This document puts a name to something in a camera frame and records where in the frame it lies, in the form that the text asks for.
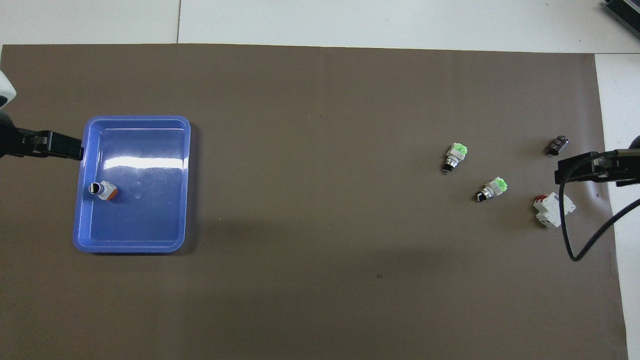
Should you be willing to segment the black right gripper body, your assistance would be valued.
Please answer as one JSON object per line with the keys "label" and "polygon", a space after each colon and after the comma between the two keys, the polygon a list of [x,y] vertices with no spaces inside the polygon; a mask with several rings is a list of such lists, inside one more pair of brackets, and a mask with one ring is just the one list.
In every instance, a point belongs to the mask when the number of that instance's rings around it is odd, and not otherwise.
{"label": "black right gripper body", "polygon": [[613,182],[616,187],[638,185],[640,182],[640,137],[626,149],[612,150],[601,160],[599,182]]}

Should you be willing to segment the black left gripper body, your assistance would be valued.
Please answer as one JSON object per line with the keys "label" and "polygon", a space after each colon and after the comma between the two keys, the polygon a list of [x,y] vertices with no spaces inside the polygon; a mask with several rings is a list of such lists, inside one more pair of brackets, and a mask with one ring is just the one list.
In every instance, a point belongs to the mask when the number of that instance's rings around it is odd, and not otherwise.
{"label": "black left gripper body", "polygon": [[0,157],[14,155],[16,145],[21,140],[18,128],[5,112],[0,113]]}

